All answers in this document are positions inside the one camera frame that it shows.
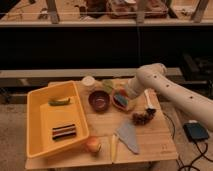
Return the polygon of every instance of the yellow plastic tray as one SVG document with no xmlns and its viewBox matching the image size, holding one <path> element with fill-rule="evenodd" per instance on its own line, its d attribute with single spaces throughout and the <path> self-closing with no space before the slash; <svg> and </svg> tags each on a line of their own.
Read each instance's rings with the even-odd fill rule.
<svg viewBox="0 0 213 171">
<path fill-rule="evenodd" d="M 50 106 L 50 99 L 70 98 L 65 106 Z M 75 124 L 76 137 L 54 141 L 52 128 Z M 89 136 L 89 130 L 73 81 L 33 90 L 27 97 L 27 157 L 45 157 L 81 144 Z"/>
</svg>

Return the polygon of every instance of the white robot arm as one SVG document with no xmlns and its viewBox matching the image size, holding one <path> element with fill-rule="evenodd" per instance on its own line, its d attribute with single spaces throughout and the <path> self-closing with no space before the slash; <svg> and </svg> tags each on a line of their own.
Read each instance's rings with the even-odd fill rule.
<svg viewBox="0 0 213 171">
<path fill-rule="evenodd" d="M 160 63 L 140 67 L 125 87 L 129 97 L 136 98 L 152 88 L 213 131 L 213 101 L 168 80 L 165 73 L 166 67 Z"/>
</svg>

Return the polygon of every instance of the cup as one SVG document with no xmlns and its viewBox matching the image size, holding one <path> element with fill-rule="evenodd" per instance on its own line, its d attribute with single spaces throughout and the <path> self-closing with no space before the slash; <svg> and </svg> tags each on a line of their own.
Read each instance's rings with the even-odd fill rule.
<svg viewBox="0 0 213 171">
<path fill-rule="evenodd" d="M 81 80 L 82 84 L 84 85 L 87 91 L 93 91 L 95 89 L 95 78 L 92 76 L 85 76 Z"/>
</svg>

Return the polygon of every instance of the gray floor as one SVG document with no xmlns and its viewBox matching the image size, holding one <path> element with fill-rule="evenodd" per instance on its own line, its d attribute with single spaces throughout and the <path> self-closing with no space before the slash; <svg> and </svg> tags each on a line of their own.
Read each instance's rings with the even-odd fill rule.
<svg viewBox="0 0 213 171">
<path fill-rule="evenodd" d="M 188 143 L 186 136 L 183 133 L 181 124 L 184 123 L 188 118 L 182 115 L 179 110 L 176 110 L 170 103 L 161 103 L 163 111 L 169 115 L 176 125 L 176 136 L 175 144 L 185 164 L 188 164 L 194 159 L 199 153 L 195 146 Z M 171 123 L 168 121 L 168 126 L 172 132 Z M 210 138 L 209 151 L 207 156 L 213 158 L 213 141 Z M 10 104 L 0 105 L 0 171 L 24 171 L 26 161 L 26 105 L 24 104 Z M 213 170 L 213 164 L 200 159 L 195 163 L 195 166 L 199 167 L 201 171 Z M 99 167 L 90 168 L 66 168 L 61 169 L 63 171 L 73 170 L 100 170 Z M 103 171 L 107 170 L 128 170 L 128 171 L 176 171 L 178 165 L 176 161 L 162 161 L 153 165 L 150 169 L 145 169 L 141 165 L 128 165 L 118 166 L 117 168 L 103 167 Z"/>
</svg>

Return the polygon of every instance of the black cable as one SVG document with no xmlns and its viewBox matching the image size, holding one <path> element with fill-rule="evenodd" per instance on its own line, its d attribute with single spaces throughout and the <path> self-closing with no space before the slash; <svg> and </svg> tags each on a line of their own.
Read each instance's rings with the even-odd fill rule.
<svg viewBox="0 0 213 171">
<path fill-rule="evenodd" d="M 168 116 L 168 115 L 167 115 L 166 113 L 164 113 L 164 112 L 163 112 L 163 114 L 167 117 L 167 119 L 170 120 L 170 122 L 171 122 L 171 124 L 172 124 L 172 127 L 173 127 L 172 138 L 174 139 L 174 137 L 175 137 L 175 131 L 176 131 L 176 130 L 175 130 L 175 124 L 174 124 L 174 122 L 173 122 L 173 120 L 172 120 L 172 118 L 171 118 L 170 116 Z M 196 141 L 194 141 L 194 144 L 196 145 L 198 151 L 200 152 L 200 155 L 197 156 L 195 159 L 193 159 L 189 165 L 184 165 L 183 161 L 181 160 L 181 158 L 180 158 L 180 156 L 179 156 L 178 159 L 176 160 L 176 162 L 177 162 L 177 164 L 178 164 L 178 166 L 179 166 L 178 171 L 181 171 L 181 170 L 183 170 L 183 169 L 186 171 L 187 168 L 188 168 L 188 171 L 190 171 L 191 169 L 195 169 L 195 170 L 197 170 L 197 171 L 200 171 L 200 169 L 198 169 L 197 167 L 193 166 L 193 164 L 194 164 L 197 160 L 199 160 L 201 157 L 204 157 L 206 160 L 208 160 L 208 161 L 210 161 L 210 162 L 213 162 L 212 159 L 210 159 L 210 158 L 208 158 L 207 156 L 205 156 L 206 152 L 208 151 L 208 143 L 205 142 L 205 145 L 206 145 L 206 146 L 205 146 L 205 150 L 204 150 L 204 151 L 201 151 L 201 149 L 200 149 L 200 147 L 198 146 L 198 144 L 197 144 Z"/>
<path fill-rule="evenodd" d="M 195 143 L 195 145 L 196 145 L 198 151 L 199 151 L 200 153 L 202 153 L 202 151 L 201 151 L 200 147 L 198 146 L 198 144 Z M 203 155 L 203 157 L 204 157 L 206 160 L 208 160 L 209 162 L 213 162 L 213 160 L 210 159 L 209 157 L 207 157 L 206 155 Z"/>
<path fill-rule="evenodd" d="M 175 138 L 175 132 L 176 132 L 176 130 L 175 130 L 175 124 L 174 124 L 174 122 L 173 122 L 173 120 L 172 120 L 172 118 L 170 116 L 168 116 L 166 113 L 163 113 L 163 114 L 170 120 L 170 122 L 172 124 L 172 128 L 173 128 L 172 139 L 174 139 Z"/>
<path fill-rule="evenodd" d="M 175 138 L 175 133 L 176 133 L 175 124 L 174 124 L 172 118 L 171 118 L 169 115 L 167 115 L 165 112 L 163 112 L 163 114 L 164 114 L 164 116 L 167 117 L 167 119 L 168 119 L 168 120 L 170 121 L 170 123 L 172 124 L 172 128 L 173 128 L 173 131 L 172 131 L 172 139 L 174 139 L 174 138 Z M 176 160 L 176 163 L 178 164 L 178 167 L 179 167 L 179 168 L 181 168 L 182 166 L 184 166 L 184 163 L 183 163 L 183 161 L 181 160 L 180 156 L 178 156 L 178 159 Z"/>
<path fill-rule="evenodd" d="M 205 153 L 208 151 L 208 144 L 205 143 L 205 145 L 206 145 L 205 150 L 204 150 L 203 152 L 201 151 L 201 153 L 200 153 L 199 156 L 197 156 L 194 160 L 192 160 L 191 163 L 190 163 L 189 165 L 185 165 L 185 166 L 180 167 L 180 168 L 178 169 L 178 171 L 181 171 L 181 170 L 184 169 L 184 168 L 188 168 L 188 171 L 190 171 L 191 168 L 200 171 L 197 167 L 194 167 L 193 164 L 194 164 L 198 159 L 200 159 L 201 157 L 203 157 L 203 156 L 205 155 Z"/>
</svg>

